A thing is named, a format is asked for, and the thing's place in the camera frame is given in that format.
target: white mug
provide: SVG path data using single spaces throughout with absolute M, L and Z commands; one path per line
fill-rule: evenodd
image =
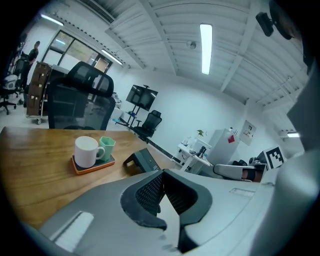
M 102 150 L 103 153 L 97 156 L 97 152 Z M 82 168 L 92 167 L 96 160 L 101 159 L 105 155 L 105 149 L 98 146 L 98 142 L 91 137 L 81 136 L 75 140 L 74 145 L 74 161 Z

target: gray panel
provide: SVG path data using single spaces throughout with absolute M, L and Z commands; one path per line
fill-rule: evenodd
M 154 174 L 151 171 L 96 186 L 53 215 L 40 232 L 50 237 L 77 212 L 94 215 L 74 253 L 80 256 L 108 255 L 180 255 L 163 230 L 142 227 L 123 211 L 120 198 L 127 187 Z
M 295 233 L 319 195 L 319 166 L 318 149 L 281 166 L 269 209 L 252 243 L 251 255 L 275 255 Z
M 224 180 L 178 170 L 171 171 L 206 187 L 211 193 L 212 206 L 207 214 L 200 222 L 185 228 L 187 235 L 198 245 L 204 244 L 223 231 L 249 203 L 251 197 L 232 193 L 232 189 L 255 192 L 260 185 L 257 182 Z

